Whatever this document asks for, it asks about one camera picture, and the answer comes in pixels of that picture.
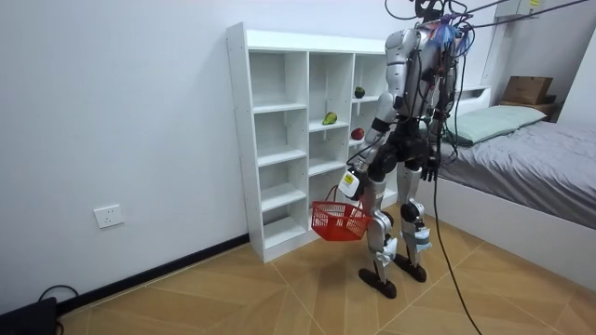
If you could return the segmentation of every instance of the mattress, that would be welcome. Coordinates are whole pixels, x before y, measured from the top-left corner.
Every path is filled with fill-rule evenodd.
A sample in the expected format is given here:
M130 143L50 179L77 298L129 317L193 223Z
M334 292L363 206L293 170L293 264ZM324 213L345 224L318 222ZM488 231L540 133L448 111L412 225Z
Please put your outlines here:
M538 122L458 153L443 178L596 229L595 130Z

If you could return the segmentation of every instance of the red basket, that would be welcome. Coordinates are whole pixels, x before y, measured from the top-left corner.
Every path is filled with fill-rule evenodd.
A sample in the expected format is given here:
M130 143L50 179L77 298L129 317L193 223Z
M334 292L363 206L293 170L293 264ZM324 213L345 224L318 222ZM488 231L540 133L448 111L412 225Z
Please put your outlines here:
M360 208L349 204L313 201L313 230L327 241L360 240L371 219Z

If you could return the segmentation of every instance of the white wall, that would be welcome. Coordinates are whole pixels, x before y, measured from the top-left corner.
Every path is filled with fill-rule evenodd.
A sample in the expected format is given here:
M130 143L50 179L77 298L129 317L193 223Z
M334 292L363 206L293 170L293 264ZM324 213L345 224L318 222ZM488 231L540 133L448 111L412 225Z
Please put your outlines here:
M596 32L592 34L588 50L577 71L576 80L571 86L557 121L558 124L596 127L596 113L591 100L594 95L594 77L596 77Z
M246 233L224 36L243 20L377 39L413 25L381 0L0 2L0 313ZM100 231L92 210L114 203L126 223Z
M545 8L572 1L544 0ZM495 96L500 99L512 75L534 75L553 77L549 94L565 100L595 26L594 1L510 23L506 32L510 50L502 60Z

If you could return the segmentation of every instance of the pillow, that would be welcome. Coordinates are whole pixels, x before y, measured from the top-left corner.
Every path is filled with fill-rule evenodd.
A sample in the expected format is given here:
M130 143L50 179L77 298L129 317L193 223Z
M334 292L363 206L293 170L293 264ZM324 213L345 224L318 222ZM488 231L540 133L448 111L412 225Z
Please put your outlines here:
M500 112L491 108L485 108L458 115L458 143L464 146L471 146L517 130L518 127L503 117ZM447 119L447 127L449 128L449 132L455 135L454 115Z
M491 108L501 114L501 117L516 125L517 128L532 125L546 117L544 113L530 107L495 106Z
M471 146L497 136L507 135L520 127L544 118L541 112L528 107L495 106L457 116L458 142ZM455 135L455 117L447 120L449 132Z

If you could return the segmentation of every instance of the electrical outlet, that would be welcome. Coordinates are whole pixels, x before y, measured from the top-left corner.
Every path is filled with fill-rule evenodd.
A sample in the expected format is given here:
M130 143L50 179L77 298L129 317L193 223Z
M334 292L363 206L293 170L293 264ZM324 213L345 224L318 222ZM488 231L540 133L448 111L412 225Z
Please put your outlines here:
M115 224L124 223L122 218L122 209L120 205L110 206L107 208L99 208L93 211L95 213L95 220L100 228L113 226Z

